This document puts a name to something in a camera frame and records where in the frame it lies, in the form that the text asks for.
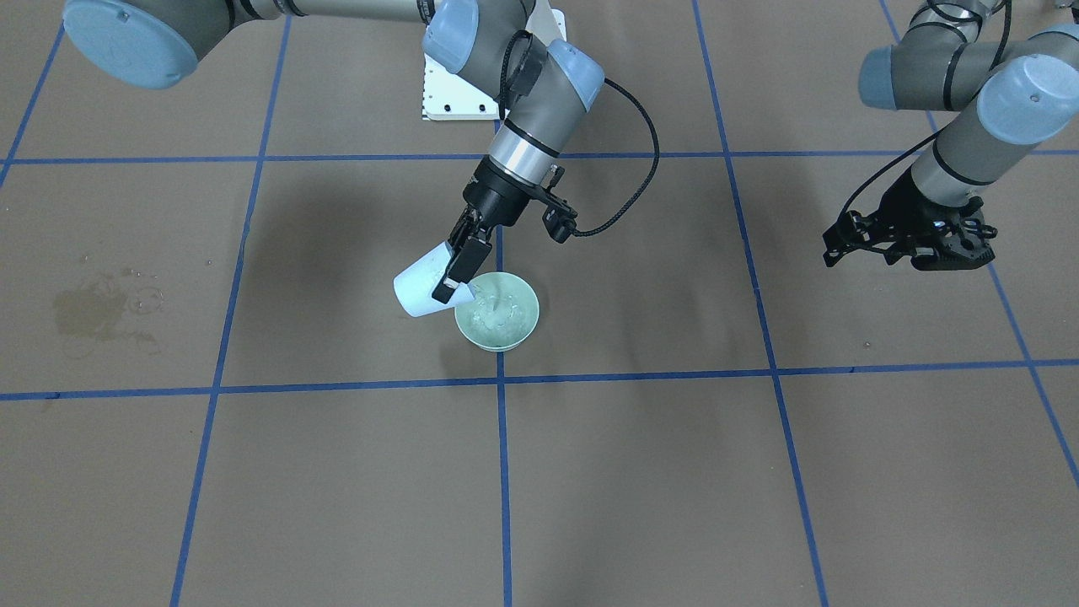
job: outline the light green bowl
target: light green bowl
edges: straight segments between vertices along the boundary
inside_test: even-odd
[[[540,300],[529,282],[507,272],[490,272],[468,284],[476,300],[453,309],[468,342],[488,353],[505,353],[532,334],[540,322]]]

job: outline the blue tape line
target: blue tape line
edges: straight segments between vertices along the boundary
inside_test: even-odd
[[[896,19],[891,18],[891,11],[888,10],[888,3],[885,0],[878,1],[880,2],[880,10],[884,11],[885,18],[888,19],[888,27],[891,28],[891,37],[899,44],[902,38],[899,36],[899,28],[896,27]]]
[[[22,157],[12,164],[186,164],[210,162],[258,162],[257,155],[177,155],[161,157]]]
[[[1036,368],[1074,368],[1079,367],[1079,359],[1054,359],[1046,361],[1034,361]]]
[[[330,154],[275,154],[267,162],[359,162],[386,160],[482,160],[481,153],[330,153]]]
[[[274,72],[273,86],[270,88],[270,101],[267,106],[265,121],[262,126],[262,141],[259,144],[260,160],[255,167],[255,176],[251,180],[251,192],[247,199],[247,213],[244,217],[244,230],[240,239],[240,250],[236,253],[236,266],[233,272],[232,291],[229,295],[229,309],[224,317],[224,328],[221,330],[221,346],[218,350],[217,369],[214,372],[214,386],[211,389],[209,405],[206,409],[206,422],[203,427],[202,442],[199,446],[199,461],[195,465],[194,481],[191,486],[191,500],[188,505],[188,516],[183,524],[183,538],[180,542],[180,554],[176,563],[176,578],[173,581],[173,594],[169,602],[170,607],[178,607],[180,595],[183,591],[183,577],[187,572],[188,554],[191,550],[191,537],[194,534],[195,515],[199,512],[199,497],[202,493],[203,475],[206,471],[206,457],[209,454],[209,441],[214,431],[214,418],[217,414],[217,403],[221,391],[221,378],[224,375],[224,361],[229,353],[229,341],[232,334],[232,322],[236,313],[236,300],[240,294],[240,280],[244,271],[244,249],[247,245],[247,236],[251,229],[251,217],[255,215],[255,204],[258,199],[259,184],[262,179],[263,161],[267,146],[270,141],[270,128],[273,124],[273,111],[277,101],[277,89],[281,86],[281,74],[285,66],[285,54],[288,50],[288,36],[291,31],[292,19],[285,17],[285,29],[281,37],[281,49],[277,52],[277,67]]]
[[[746,262],[749,265],[750,279],[753,284],[753,295],[756,298],[757,317],[761,322],[761,333],[764,337],[764,346],[768,356],[768,371],[771,376],[773,387],[776,392],[776,401],[779,406],[779,417],[783,426],[783,439],[787,442],[787,454],[791,464],[791,474],[794,478],[794,489],[797,494],[798,509],[802,511],[802,524],[805,528],[806,543],[809,549],[809,557],[812,561],[814,577],[817,581],[817,594],[820,598],[821,607],[828,607],[828,591],[824,587],[824,574],[821,569],[820,557],[817,551],[817,540],[812,530],[812,520],[809,516],[809,506],[806,500],[805,487],[802,481],[802,469],[798,466],[797,451],[794,446],[794,436],[791,431],[789,416],[787,415],[787,403],[783,397],[783,387],[780,376],[777,373],[776,355],[773,349],[771,334],[768,331],[768,319],[764,311],[764,298],[761,295],[761,284],[757,279],[756,266],[753,261],[753,250],[750,246],[749,230],[746,225],[746,216],[742,211],[741,196],[738,191],[738,180],[735,175],[734,161],[730,157],[730,146],[727,140],[726,126],[723,122],[723,109],[720,105],[720,94],[715,86],[715,74],[712,69],[711,56],[708,51],[708,40],[705,36],[705,25],[700,17],[700,5],[698,0],[693,0],[693,12],[697,20],[697,37],[700,41],[700,51],[705,59],[705,71],[708,75],[708,86],[712,94],[712,106],[715,110],[715,123],[720,129],[720,140],[723,143],[724,158],[727,167],[727,177],[730,180],[730,193],[734,197],[735,212],[738,216],[738,230],[741,232],[742,243],[746,250]]]
[[[178,607],[180,592],[183,590],[183,575],[188,569],[188,555],[191,551],[191,536],[195,528],[195,512],[199,510],[199,497],[202,495],[202,478],[206,470],[206,454],[209,453],[209,436],[214,429],[214,416],[217,415],[218,395],[211,394],[209,406],[206,408],[206,420],[203,423],[202,441],[199,443],[199,461],[195,464],[195,479],[191,485],[191,498],[188,501],[188,516],[183,522],[183,537],[180,539],[180,555],[176,562],[176,578],[173,580],[173,594],[169,607]]]
[[[45,80],[49,78],[49,71],[53,69],[53,61],[56,60],[56,52],[59,51],[60,41],[64,40],[64,24],[60,23],[59,28],[56,30],[56,38],[53,40],[53,46],[49,50],[49,57],[45,59],[45,66],[41,68],[41,75],[38,77],[38,83],[33,87],[33,93],[30,94],[30,100],[26,105],[26,111],[23,112],[23,120],[18,123],[18,130],[15,132],[15,140],[11,142],[11,148],[8,149],[8,156],[4,160],[3,167],[0,168],[0,188],[3,187],[3,182],[8,179],[8,171],[11,170],[12,161],[15,160],[15,153],[18,152],[18,146],[23,143],[23,137],[26,135],[26,127],[30,124],[30,116],[33,114],[33,108],[38,106],[38,98],[41,96],[41,89],[45,86]]]
[[[281,386],[222,387],[222,395],[288,395],[295,392],[356,392],[364,390],[420,390],[429,388],[460,388],[463,386],[494,386],[493,377],[468,380],[418,380],[399,382],[351,382],[340,384],[288,384]]]
[[[1030,380],[1034,381],[1034,386],[1038,390],[1038,398],[1041,399],[1041,406],[1046,410],[1046,415],[1049,417],[1049,425],[1053,428],[1053,433],[1056,434],[1056,442],[1061,445],[1061,452],[1064,453],[1064,460],[1068,465],[1068,469],[1071,471],[1071,480],[1075,481],[1076,488],[1079,488],[1079,467],[1076,466],[1075,457],[1071,455],[1071,449],[1068,446],[1068,440],[1064,436],[1064,430],[1061,428],[1060,422],[1056,419],[1056,412],[1053,411],[1052,403],[1049,402],[1049,396],[1046,394],[1046,388],[1041,384],[1041,376],[1038,374],[1037,367],[1034,365],[1034,361],[1030,358],[1030,350],[1026,346],[1026,340],[1023,337],[1023,332],[1020,331],[1019,321],[1015,319],[1015,314],[1012,312],[1011,302],[1008,300],[1008,293],[1005,292],[1005,285],[1000,280],[1000,276],[997,274],[997,268],[994,263],[989,263],[989,275],[993,276],[993,284],[996,286],[997,293],[1000,295],[1000,302],[1005,307],[1005,313],[1008,315],[1008,322],[1011,323],[1012,333],[1015,334],[1015,342],[1019,343],[1019,349],[1023,353],[1023,360],[1026,361],[1026,367],[1030,371]]]
[[[733,151],[726,155],[732,157],[787,157],[787,156],[890,156],[894,157],[905,150],[778,150],[778,151]]]
[[[145,390],[70,390],[66,392],[19,392],[0,395],[0,402],[78,401],[85,399],[137,399],[153,397],[208,397],[210,388],[158,388]]]
[[[654,155],[655,152],[568,152],[558,157],[570,160],[626,160],[641,157],[652,160]],[[659,157],[723,157],[724,155],[726,154],[722,151],[659,152]]]
[[[863,365],[850,368],[802,368],[781,369],[777,373],[782,376],[800,375],[843,375],[843,374],[876,374],[876,373],[929,373],[943,371],[979,371],[1000,369],[1024,369],[1024,361],[987,361],[973,363],[931,363],[905,365]]]
[[[669,382],[680,380],[722,380],[730,377],[769,377],[769,370],[701,371],[663,373],[612,373],[591,375],[534,375],[506,377],[507,385],[532,384],[588,384],[605,382]]]
[[[1079,368],[1079,359],[1054,359],[1042,361],[983,361],[969,363],[930,363],[930,364],[896,364],[896,365],[862,365],[835,368],[791,368],[777,369],[780,376],[808,375],[849,375],[849,374],[882,374],[882,373],[933,373],[947,371],[981,371],[1002,369],[1035,368],[1061,369]],[[582,375],[536,375],[505,377],[507,386],[535,384],[589,384],[589,383],[622,383],[622,382],[679,382],[693,380],[725,380],[736,377],[770,377],[771,370],[732,370],[701,372],[657,372],[657,373],[624,373],[624,374],[582,374]],[[467,386],[496,386],[497,377],[474,377],[464,380],[415,380],[384,382],[353,382],[336,384],[288,384],[257,386],[222,386],[216,390],[219,395],[281,395],[297,392],[356,392],[364,390],[423,390],[431,388],[460,388]],[[18,401],[74,401],[85,399],[134,399],[144,397],[206,397],[215,392],[214,388],[151,388],[144,390],[79,390],[66,392],[12,392],[0,394],[0,402]]]
[[[509,510],[509,439],[506,420],[506,356],[498,353],[498,470],[502,487],[502,593],[504,607],[514,605],[513,541]]]

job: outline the cable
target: cable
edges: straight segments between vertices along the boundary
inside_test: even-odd
[[[899,154],[898,156],[896,156],[891,162],[889,162],[888,164],[884,165],[883,168],[880,168],[879,170],[877,170],[876,173],[874,173],[872,177],[870,177],[869,179],[866,179],[864,183],[862,183],[861,185],[859,185],[858,189],[855,190],[855,193],[850,194],[850,197],[847,198],[847,203],[843,205],[843,210],[839,211],[839,217],[836,219],[836,223],[843,221],[843,217],[844,217],[844,215],[847,213],[847,210],[850,209],[850,205],[853,204],[853,202],[856,199],[858,199],[858,196],[860,196],[862,194],[862,192],[864,192],[870,185],[872,185],[874,181],[876,181],[877,179],[879,179],[885,173],[887,173],[887,171],[891,170],[892,168],[894,168],[897,164],[899,164],[900,162],[903,162],[904,160],[906,160],[907,157],[910,157],[911,155],[913,155],[914,152],[916,152],[916,151],[920,150],[921,148],[926,147],[930,141],[932,141],[933,139],[935,139],[937,136],[940,135],[940,134],[941,134],[941,132],[938,130],[938,132],[933,133],[932,135],[926,137],[925,139],[921,139],[920,141],[918,141],[917,143],[915,143],[913,148],[911,148],[911,149],[906,150],[905,152],[903,152],[903,153]],[[869,246],[869,245],[865,245],[865,244],[858,244],[858,243],[850,242],[850,240],[847,239],[847,237],[845,235],[843,235],[843,230],[837,230],[837,232],[839,234],[839,238],[843,239],[843,244],[846,244],[847,246],[851,246],[853,248],[859,248],[859,249],[862,249],[862,250],[870,250],[870,251],[873,251],[873,252],[879,252],[882,254],[885,254],[885,253],[891,254],[892,253],[892,251],[885,250],[884,248],[877,248],[875,246]]]
[[[950,15],[940,9],[940,3],[937,0],[926,0],[926,4],[937,13],[937,16],[942,19],[947,19],[952,23],[976,23],[979,26],[982,25],[982,17],[976,14],[972,17],[957,17]]]
[[[1005,31],[1000,35],[1000,45],[997,46],[997,54],[993,57],[993,64],[989,66],[989,70],[995,69],[998,65],[1003,63],[1005,47],[1008,46],[1008,38],[1011,37],[1012,0],[1001,0],[1001,2],[1005,6]]]
[[[648,170],[648,175],[644,178],[644,181],[641,182],[641,187],[637,188],[637,191],[633,193],[633,195],[628,201],[626,201],[626,204],[622,205],[622,208],[619,208],[618,211],[615,212],[613,217],[611,217],[610,219],[607,219],[605,223],[593,230],[581,231],[574,229],[573,235],[577,237],[593,236],[613,225],[618,219],[622,219],[622,216],[625,215],[627,210],[629,210],[629,207],[633,206],[633,203],[637,202],[639,197],[641,197],[641,194],[644,193],[644,190],[648,189],[648,184],[652,183],[652,178],[656,176],[656,169],[659,168],[659,157],[660,157],[659,135],[656,134],[656,125],[655,123],[652,122],[652,116],[648,115],[647,110],[644,109],[644,106],[641,105],[641,101],[637,100],[637,97],[634,97],[629,91],[618,85],[617,82],[611,80],[610,78],[604,78],[603,83],[614,88],[615,91],[622,93],[624,97],[629,99],[629,101],[633,104],[634,107],[637,107],[637,111],[641,112],[641,116],[644,118],[644,123],[648,125],[648,133],[652,135],[652,150],[653,150],[652,168]]]
[[[506,54],[502,56],[502,73],[498,75],[498,98],[496,100],[498,101],[498,120],[503,122],[506,121],[506,106],[509,105],[509,57],[513,56],[517,42],[523,39],[531,40],[532,33],[523,29],[515,31],[514,35],[509,37],[509,43],[506,44]],[[517,70],[521,69],[521,66],[524,65],[528,56],[528,53],[521,54],[521,59],[517,65],[517,69],[514,70],[515,73]]]

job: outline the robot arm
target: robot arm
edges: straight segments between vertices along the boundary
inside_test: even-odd
[[[924,3],[900,44],[870,53],[859,89],[885,109],[959,111],[869,216],[847,211],[824,232],[824,261],[856,249],[904,256],[919,270],[980,267],[994,259],[979,194],[1079,112],[1079,26],[1007,47],[978,43],[992,9],[981,0]],[[893,243],[887,250],[880,243]]]
[[[469,300],[470,290],[459,293],[459,287],[475,276],[490,253],[494,229],[513,225],[530,201],[548,206],[544,223],[555,240],[565,242],[576,231],[576,211],[551,193],[562,174],[555,161],[591,109],[605,78],[596,61],[565,41],[547,46],[524,31],[535,4],[536,0],[67,0],[64,20],[72,42],[92,63],[147,88],[167,88],[190,75],[218,42],[247,22],[284,14],[427,24],[424,51],[451,73],[497,98],[513,116],[504,121],[465,187],[467,204],[449,238],[436,247],[438,262],[445,264],[441,276],[419,285],[414,279],[395,280],[402,305],[412,316],[421,316]],[[543,187],[548,174],[554,176]],[[416,288],[423,290],[419,296],[402,292]]]

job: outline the water stain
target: water stain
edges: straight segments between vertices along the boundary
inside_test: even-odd
[[[119,278],[97,274],[53,298],[65,357],[85,359],[110,342],[129,342],[147,356],[162,353],[153,334],[138,326],[140,318],[161,312],[165,295],[155,286],[139,284],[136,274],[141,276],[129,267]]]

